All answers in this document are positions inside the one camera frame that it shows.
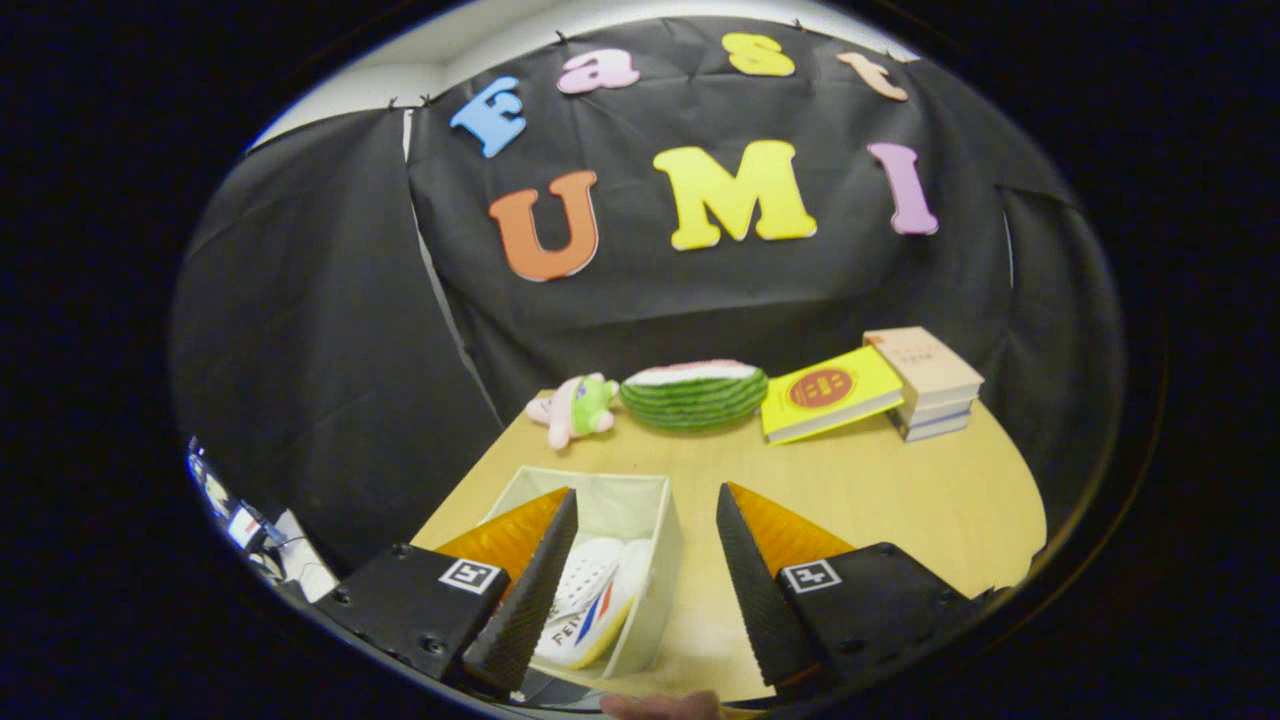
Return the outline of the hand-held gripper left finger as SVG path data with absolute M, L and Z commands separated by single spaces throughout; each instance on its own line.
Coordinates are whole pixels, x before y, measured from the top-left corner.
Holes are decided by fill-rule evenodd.
M 316 609 L 416 673 L 504 698 L 524 684 L 577 532 L 576 493 L 559 487 L 436 550 L 393 544 Z

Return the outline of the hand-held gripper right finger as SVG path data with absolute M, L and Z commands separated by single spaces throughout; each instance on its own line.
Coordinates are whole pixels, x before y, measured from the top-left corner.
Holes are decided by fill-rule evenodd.
M 995 602 L 890 542 L 856 548 L 737 483 L 716 525 L 763 682 L 785 701 L 881 682 L 945 647 Z

